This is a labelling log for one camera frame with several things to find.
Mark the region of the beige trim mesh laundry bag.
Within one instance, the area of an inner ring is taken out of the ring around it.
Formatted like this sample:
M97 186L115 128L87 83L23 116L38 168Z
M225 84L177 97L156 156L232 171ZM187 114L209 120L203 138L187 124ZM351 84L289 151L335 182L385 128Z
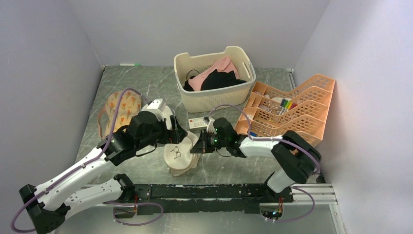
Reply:
M201 154L193 154L190 150L198 139L194 133L188 132L181 143L164 146L164 161L173 177L181 176L197 167Z

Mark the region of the black bra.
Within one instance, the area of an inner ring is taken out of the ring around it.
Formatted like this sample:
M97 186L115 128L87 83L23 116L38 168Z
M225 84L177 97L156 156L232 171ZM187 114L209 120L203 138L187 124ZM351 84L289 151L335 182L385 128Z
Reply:
M238 79L236 77L235 71L230 72L218 72L215 69L212 73L210 73L205 80L203 81L200 90L214 90L220 88L226 88L230 86L235 86L239 84L246 83L246 80Z

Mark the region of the pink bra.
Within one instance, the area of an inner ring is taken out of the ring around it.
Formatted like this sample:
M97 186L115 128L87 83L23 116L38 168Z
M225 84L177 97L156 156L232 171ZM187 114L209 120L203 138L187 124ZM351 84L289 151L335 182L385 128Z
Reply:
M235 71L236 77L240 79L239 73L235 67L235 65L232 63L231 59L229 57L224 57L217 62L215 62L211 67L197 75L195 78L189 80L189 84L192 86L192 88L195 91L201 91L201 85L205 78L212 73L215 69L218 70L218 72L230 72L230 71Z

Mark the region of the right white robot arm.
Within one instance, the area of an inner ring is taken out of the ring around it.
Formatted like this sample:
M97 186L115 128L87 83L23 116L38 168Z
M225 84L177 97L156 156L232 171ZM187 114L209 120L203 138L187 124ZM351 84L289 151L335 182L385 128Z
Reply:
M276 201L285 188L305 184L312 174L320 170L322 159L321 154L293 130L273 137L239 134L224 117L201 131L190 152L209 154L221 148L233 157L263 156L278 162L281 169L267 178L263 188L263 196L269 202Z

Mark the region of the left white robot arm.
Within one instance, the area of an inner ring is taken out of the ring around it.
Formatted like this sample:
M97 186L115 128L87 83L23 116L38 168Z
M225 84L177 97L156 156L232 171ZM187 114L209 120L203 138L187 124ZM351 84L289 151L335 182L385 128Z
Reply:
M40 185L25 185L19 193L24 202L34 232L47 234L84 209L109 201L130 202L135 198L135 186L125 174L84 189L84 185L101 173L138 156L147 147L179 144L187 132L175 115L149 110L134 116L128 125L104 138L82 160L55 178Z

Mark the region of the grey trim mesh laundry bag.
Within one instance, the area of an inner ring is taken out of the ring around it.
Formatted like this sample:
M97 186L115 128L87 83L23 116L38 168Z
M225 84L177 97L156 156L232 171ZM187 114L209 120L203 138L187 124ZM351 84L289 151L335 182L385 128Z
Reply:
M173 113L168 106L165 106L163 111L161 111L158 108L151 109L148 107L148 105L145 105L142 111L148 111L150 113L153 113L158 121L165 122L167 130L172 130L172 122L170 117L173 116Z

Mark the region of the small white red box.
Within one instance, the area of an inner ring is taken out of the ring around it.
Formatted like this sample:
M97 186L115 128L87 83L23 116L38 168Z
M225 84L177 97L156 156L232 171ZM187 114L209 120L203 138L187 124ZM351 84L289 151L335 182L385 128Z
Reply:
M206 130L209 123L209 117L197 117L188 119L188 126L191 131Z

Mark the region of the floral orange sleep mask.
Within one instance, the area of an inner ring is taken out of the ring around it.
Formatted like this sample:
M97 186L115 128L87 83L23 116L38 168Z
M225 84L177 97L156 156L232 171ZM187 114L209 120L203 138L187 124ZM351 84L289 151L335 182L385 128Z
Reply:
M121 91L111 94L97 116L98 135L105 138L112 127L113 119L116 119L113 132L129 125L131 118L137 115L142 108L142 99L134 91L126 91L122 96Z

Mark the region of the cream plastic basket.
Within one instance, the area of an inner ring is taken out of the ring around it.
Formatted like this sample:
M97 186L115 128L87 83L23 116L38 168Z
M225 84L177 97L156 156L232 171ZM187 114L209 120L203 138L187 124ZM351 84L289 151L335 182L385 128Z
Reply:
M201 73L224 57L231 59L240 79L244 80L245 83L206 91L190 92L184 89L184 84L189 79L191 71ZM244 49L239 46L228 46L223 52L197 56L190 56L188 52L180 53L174 57L173 64L182 103L190 113L210 111L221 104L242 104L256 82L254 66Z

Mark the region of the black garments in basket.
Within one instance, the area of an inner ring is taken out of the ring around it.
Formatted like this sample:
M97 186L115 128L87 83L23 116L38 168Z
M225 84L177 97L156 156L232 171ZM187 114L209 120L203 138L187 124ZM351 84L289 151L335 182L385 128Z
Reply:
M186 74L186 81L183 85L184 90L189 91L189 92L194 91L192 86L189 84L189 80L195 78L197 75L199 75L199 73L200 72L198 70L192 69Z

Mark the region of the green white marker pen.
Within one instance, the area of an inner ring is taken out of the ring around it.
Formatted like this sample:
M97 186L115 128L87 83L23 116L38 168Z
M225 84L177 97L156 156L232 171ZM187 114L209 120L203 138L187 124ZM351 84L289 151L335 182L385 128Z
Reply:
M120 66L133 66L133 67L135 67L135 66L141 66L141 64L139 64L139 63L121 63L121 64L119 64Z

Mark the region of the orange plastic file organizer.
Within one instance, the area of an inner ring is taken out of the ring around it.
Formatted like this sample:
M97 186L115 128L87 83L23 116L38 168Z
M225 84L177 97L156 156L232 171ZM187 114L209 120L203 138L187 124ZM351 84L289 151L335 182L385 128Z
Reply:
M275 137L293 130L315 147L323 140L335 83L332 78L316 74L285 92L256 82L235 130L255 137ZM279 115L283 99L297 106Z

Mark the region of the coloured markers set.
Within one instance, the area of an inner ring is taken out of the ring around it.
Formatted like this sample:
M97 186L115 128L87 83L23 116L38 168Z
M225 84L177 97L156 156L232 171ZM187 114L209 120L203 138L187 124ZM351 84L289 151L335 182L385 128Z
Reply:
M285 114L290 109L296 107L297 104L292 102L291 100L283 99L281 103L281 109L279 111L279 115Z

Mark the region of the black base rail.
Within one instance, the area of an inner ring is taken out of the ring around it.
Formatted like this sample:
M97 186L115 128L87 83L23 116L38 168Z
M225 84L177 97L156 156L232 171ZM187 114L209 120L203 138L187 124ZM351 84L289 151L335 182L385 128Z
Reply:
M119 203L138 203L138 215L198 212L244 212L259 214L264 203L293 202L292 190L276 193L267 185L247 184L135 184L122 192Z

